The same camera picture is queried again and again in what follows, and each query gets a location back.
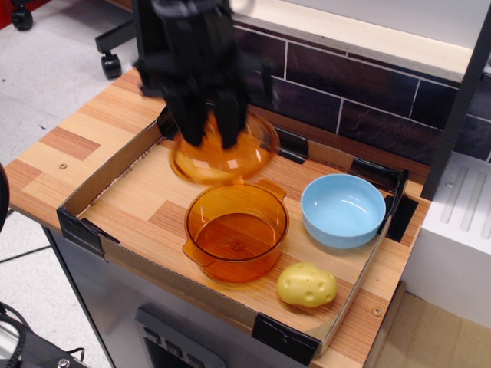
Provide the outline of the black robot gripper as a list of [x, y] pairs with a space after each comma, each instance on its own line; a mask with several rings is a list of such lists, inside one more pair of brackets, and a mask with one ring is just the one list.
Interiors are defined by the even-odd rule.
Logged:
[[236, 145], [245, 129], [247, 104], [277, 99], [275, 64], [242, 50], [230, 7], [135, 7], [133, 21], [143, 94], [162, 97], [184, 140], [200, 146], [208, 118], [206, 103], [222, 137]]

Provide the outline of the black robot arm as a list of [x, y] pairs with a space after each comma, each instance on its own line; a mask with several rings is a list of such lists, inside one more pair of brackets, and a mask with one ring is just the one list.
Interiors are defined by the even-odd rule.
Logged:
[[134, 1], [132, 11], [142, 92], [166, 101], [193, 146], [212, 105], [223, 149], [235, 146], [248, 104], [273, 98], [273, 65], [239, 49], [229, 2]]

